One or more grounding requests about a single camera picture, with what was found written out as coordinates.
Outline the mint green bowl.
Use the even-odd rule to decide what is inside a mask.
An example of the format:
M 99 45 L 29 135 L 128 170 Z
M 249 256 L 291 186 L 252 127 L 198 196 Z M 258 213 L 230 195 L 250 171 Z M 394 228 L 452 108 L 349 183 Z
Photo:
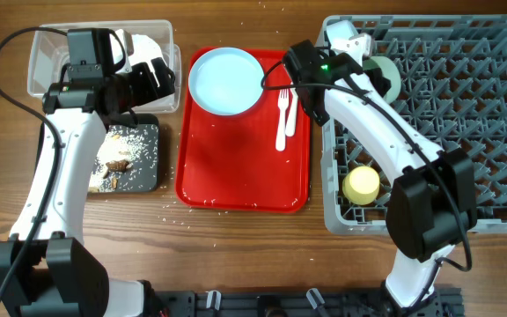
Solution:
M 384 56 L 372 56 L 363 61 L 363 70 L 386 103 L 392 104 L 398 99 L 401 76 L 393 60 Z

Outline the white paper napkin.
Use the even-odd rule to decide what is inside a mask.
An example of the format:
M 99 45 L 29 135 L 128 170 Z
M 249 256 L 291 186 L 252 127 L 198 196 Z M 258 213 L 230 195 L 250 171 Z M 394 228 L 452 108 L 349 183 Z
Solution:
M 129 57 L 131 67 L 138 63 L 147 63 L 154 79 L 156 80 L 157 87 L 160 87 L 158 76 L 156 75 L 156 72 L 151 63 L 151 61 L 156 58 L 164 60 L 160 46 L 147 35 L 132 35 L 132 41 L 134 46 L 134 54 Z

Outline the light blue bowl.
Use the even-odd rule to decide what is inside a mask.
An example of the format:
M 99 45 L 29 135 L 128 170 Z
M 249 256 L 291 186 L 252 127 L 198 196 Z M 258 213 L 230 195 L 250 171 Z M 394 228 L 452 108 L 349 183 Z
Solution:
M 347 20 L 341 20 L 327 27 L 327 37 L 330 48 L 331 40 L 338 38 L 349 39 L 355 35 L 358 35 L 358 31 L 353 26 L 353 24 Z

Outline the food scraps and rice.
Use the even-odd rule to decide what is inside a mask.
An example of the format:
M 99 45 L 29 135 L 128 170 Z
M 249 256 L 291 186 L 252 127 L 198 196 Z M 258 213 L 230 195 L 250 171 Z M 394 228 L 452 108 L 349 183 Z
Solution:
M 140 193 L 158 185 L 157 124 L 114 125 L 94 161 L 88 192 Z

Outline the light blue plate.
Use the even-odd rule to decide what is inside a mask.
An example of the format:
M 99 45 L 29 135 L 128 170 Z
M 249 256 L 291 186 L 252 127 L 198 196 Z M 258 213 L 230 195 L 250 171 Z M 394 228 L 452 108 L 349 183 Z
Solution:
M 253 107 L 261 98 L 264 70 L 240 48 L 214 48 L 191 67 L 188 89 L 193 101 L 208 113 L 233 116 Z

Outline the white plastic fork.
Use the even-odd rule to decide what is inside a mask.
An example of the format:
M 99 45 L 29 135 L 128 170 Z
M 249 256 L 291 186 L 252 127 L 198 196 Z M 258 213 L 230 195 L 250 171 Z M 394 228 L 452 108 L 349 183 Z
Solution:
M 284 151 L 286 145 L 286 111 L 289 107 L 289 91 L 287 89 L 282 89 L 279 92 L 277 106 L 279 109 L 279 120 L 276 132 L 276 150 Z

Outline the white plastic spoon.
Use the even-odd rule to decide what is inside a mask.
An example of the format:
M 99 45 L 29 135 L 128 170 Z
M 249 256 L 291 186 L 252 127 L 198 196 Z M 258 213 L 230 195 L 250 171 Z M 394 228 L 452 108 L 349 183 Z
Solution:
M 295 88 L 290 88 L 290 94 L 292 96 L 290 102 L 290 111 L 285 125 L 285 135 L 292 137 L 296 133 L 297 126 L 297 115 L 298 115 L 298 94 Z

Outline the yellow plastic cup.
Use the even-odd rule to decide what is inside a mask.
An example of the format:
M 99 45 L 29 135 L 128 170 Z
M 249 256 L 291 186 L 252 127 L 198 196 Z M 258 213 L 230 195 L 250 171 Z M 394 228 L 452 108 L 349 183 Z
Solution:
M 369 166 L 358 166 L 351 170 L 342 181 L 342 192 L 355 205 L 372 203 L 379 192 L 378 172 Z

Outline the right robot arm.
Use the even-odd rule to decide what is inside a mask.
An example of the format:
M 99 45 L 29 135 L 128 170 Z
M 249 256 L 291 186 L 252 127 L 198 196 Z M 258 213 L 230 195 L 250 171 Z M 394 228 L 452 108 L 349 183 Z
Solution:
M 467 232 L 477 224 L 474 164 L 461 149 L 444 151 L 392 107 L 387 94 L 396 66 L 369 57 L 368 41 L 349 40 L 330 54 L 310 41 L 283 57 L 305 113 L 319 125 L 335 119 L 369 152 L 391 184 L 386 228 L 397 247 L 384 289 L 391 309 L 410 314 L 434 295 L 442 264 L 462 244 L 472 258 Z

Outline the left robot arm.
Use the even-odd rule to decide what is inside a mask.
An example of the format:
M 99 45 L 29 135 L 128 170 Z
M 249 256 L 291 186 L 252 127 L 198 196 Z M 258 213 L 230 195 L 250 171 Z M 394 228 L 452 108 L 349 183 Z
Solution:
M 174 72 L 146 35 L 66 32 L 69 60 L 37 117 L 45 127 L 26 204 L 0 241 L 0 307 L 11 316 L 167 316 L 145 280 L 112 279 L 85 248 L 83 218 L 108 128 L 172 95 Z

